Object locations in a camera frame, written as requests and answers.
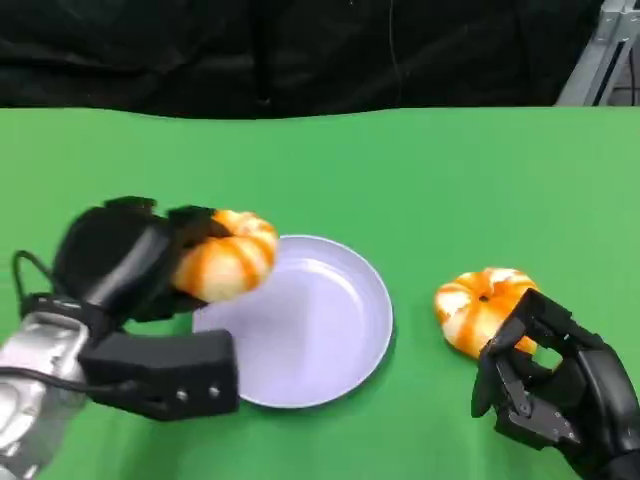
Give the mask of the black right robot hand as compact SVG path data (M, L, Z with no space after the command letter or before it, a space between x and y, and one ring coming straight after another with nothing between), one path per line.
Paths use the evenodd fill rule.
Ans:
M559 451L583 478L639 475L639 398L619 355L536 290L481 349L471 415L488 411L496 432Z

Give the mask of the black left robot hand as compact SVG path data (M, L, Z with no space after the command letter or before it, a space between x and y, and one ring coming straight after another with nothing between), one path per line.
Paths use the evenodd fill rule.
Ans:
M124 196L80 214L55 255L56 290L100 310L120 329L127 321L167 320L205 305L173 285L188 253L230 229L216 209L186 205L155 212L154 199Z

